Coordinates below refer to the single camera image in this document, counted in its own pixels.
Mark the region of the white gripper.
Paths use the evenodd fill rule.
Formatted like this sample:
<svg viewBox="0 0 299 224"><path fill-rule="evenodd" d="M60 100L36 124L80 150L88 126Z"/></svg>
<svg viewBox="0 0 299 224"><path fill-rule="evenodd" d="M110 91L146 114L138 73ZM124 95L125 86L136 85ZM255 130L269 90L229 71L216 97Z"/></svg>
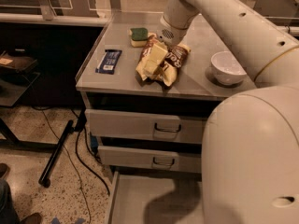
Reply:
<svg viewBox="0 0 299 224"><path fill-rule="evenodd" d="M157 36L167 46L175 46L181 42L187 33L187 29L176 21L169 21L165 16L160 18ZM164 61L168 52L164 44L154 44L144 66L144 73L153 76L158 71L158 66Z"/></svg>

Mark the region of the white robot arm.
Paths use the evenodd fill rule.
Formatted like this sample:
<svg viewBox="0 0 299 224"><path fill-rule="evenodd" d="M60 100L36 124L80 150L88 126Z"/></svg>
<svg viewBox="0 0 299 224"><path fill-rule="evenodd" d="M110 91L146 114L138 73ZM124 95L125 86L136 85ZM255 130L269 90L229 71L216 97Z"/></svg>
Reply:
<svg viewBox="0 0 299 224"><path fill-rule="evenodd" d="M201 14L255 89L221 102L202 141L205 224L299 224L299 49L239 0L169 0L158 37L178 44Z"/></svg>

